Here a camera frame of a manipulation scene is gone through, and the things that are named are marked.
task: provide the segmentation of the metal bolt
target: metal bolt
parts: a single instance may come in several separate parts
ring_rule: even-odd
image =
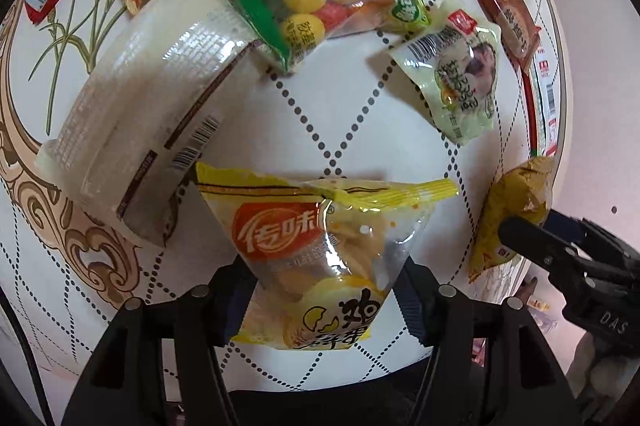
[[[191,289],[191,296],[194,298],[204,298],[207,294],[209,294],[208,285],[196,285],[196,287]]]
[[[142,300],[140,298],[129,298],[126,302],[124,302],[124,308],[128,311],[134,311],[142,305]]]
[[[453,298],[458,291],[452,285],[446,284],[438,287],[438,292],[442,294],[445,298]]]
[[[507,305],[514,311],[519,311],[523,307],[522,300],[520,300],[520,298],[516,298],[515,296],[507,298]]]

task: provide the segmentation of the table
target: table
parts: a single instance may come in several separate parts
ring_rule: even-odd
[[[441,0],[425,1],[433,6]],[[464,1],[479,10],[476,0]],[[558,100],[564,74],[558,22],[549,0],[525,2],[542,26]],[[0,285],[40,366],[69,379],[78,377],[126,299],[175,298],[206,283],[236,253],[194,185],[180,186],[172,197],[168,245],[156,250],[126,241],[34,173],[40,143],[56,136],[96,61],[128,21],[120,0],[60,0],[35,27],[16,0],[0,31]],[[204,160],[301,179],[450,177],[460,195],[439,204],[412,256],[441,282],[501,301],[519,283],[522,261],[472,285],[466,262],[488,187],[529,157],[522,80],[500,50],[495,129],[460,148],[430,126],[424,99],[386,54],[403,38],[378,31],[337,39],[293,77],[266,72]],[[2,330],[12,335],[2,318]],[[372,379],[429,353],[408,334],[393,294],[370,338],[349,350],[289,352],[236,343],[217,348],[228,390],[269,391]],[[179,400],[172,356],[171,348],[163,349],[167,397]]]

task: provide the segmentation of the yellow snack bag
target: yellow snack bag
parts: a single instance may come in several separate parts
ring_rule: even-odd
[[[505,173],[491,186],[469,262],[470,283],[483,271],[509,262],[516,255],[498,238],[498,227],[505,218],[519,215],[536,225],[544,223],[551,209],[553,165],[552,157],[534,157]]]
[[[422,184],[284,180],[196,165],[198,188],[257,276],[236,341],[274,348],[348,348],[391,291],[438,200]]]

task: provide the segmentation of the red logo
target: red logo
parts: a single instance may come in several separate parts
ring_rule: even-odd
[[[451,13],[449,15],[449,20],[466,35],[471,34],[475,26],[478,25],[478,22],[467,15],[463,10],[457,10],[456,12]]]
[[[243,204],[236,212],[233,241],[255,260],[286,257],[322,234],[318,215],[317,203]]]

